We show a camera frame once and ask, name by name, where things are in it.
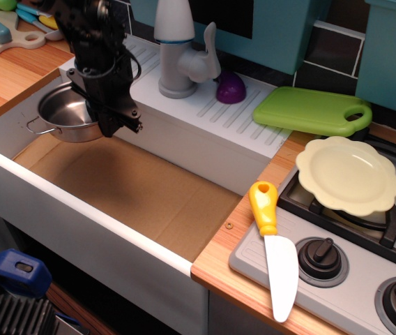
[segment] pot handle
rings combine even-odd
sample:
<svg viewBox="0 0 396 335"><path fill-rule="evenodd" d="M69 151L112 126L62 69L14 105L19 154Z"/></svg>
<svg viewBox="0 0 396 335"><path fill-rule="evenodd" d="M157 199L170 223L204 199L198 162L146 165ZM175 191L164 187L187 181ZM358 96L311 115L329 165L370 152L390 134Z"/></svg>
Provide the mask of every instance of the pot handle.
<svg viewBox="0 0 396 335"><path fill-rule="evenodd" d="M31 121L29 121L27 124L26 124L26 128L28 128L28 131L30 131L31 133L34 133L34 134L36 134L36 135L43 135L43 134L48 134L48 133L51 133L52 131L56 131L56 130L59 130L59 132L60 132L60 134L61 134L61 129L60 128L51 128L51 129L48 129L47 131L33 131L32 129L30 129L29 128L29 124L31 123L31 122L34 122L36 119L39 119L40 117L36 117L35 119L32 119Z"/></svg>

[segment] faucet handle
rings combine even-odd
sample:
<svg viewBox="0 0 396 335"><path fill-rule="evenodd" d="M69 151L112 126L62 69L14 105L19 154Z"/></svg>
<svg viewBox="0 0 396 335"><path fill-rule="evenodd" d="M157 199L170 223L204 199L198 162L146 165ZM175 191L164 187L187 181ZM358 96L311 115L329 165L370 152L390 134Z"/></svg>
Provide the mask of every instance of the faucet handle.
<svg viewBox="0 0 396 335"><path fill-rule="evenodd" d="M205 82L209 79L215 79L221 73L220 62L215 50L216 33L217 25L211 22L204 31L206 52L200 51L196 53L190 62L191 71L189 72L189 78L193 82Z"/></svg>

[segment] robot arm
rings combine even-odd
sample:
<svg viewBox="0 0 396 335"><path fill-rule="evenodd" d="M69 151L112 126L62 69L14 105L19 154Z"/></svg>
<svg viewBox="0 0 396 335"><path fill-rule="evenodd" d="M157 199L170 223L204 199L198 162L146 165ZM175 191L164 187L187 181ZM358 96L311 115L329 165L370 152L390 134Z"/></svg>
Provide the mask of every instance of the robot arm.
<svg viewBox="0 0 396 335"><path fill-rule="evenodd" d="M52 14L75 55L75 68L67 75L72 87L86 99L89 114L102 134L111 137L120 127L142 129L140 112L130 96L134 78L125 48L124 25L115 17L112 0L23 0L28 6Z"/></svg>

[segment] stainless steel saucepan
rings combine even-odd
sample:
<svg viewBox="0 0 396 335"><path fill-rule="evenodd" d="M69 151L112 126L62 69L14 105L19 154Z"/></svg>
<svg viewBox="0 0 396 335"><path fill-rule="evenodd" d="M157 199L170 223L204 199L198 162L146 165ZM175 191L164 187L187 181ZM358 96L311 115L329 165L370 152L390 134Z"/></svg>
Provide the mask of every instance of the stainless steel saucepan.
<svg viewBox="0 0 396 335"><path fill-rule="evenodd" d="M35 131L30 124L42 119L47 130ZM27 123L37 135L51 133L64 142L80 143L97 140L103 134L97 121L92 121L83 96L72 90L70 83L59 85L46 94L38 104L38 117Z"/></svg>

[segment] cardboard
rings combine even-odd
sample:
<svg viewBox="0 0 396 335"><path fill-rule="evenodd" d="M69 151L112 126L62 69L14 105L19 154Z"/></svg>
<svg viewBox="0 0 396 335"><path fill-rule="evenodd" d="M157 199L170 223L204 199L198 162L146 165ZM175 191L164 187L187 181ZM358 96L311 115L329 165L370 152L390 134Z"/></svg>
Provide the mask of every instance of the cardboard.
<svg viewBox="0 0 396 335"><path fill-rule="evenodd" d="M241 200L117 137L41 135L14 161L191 262Z"/></svg>

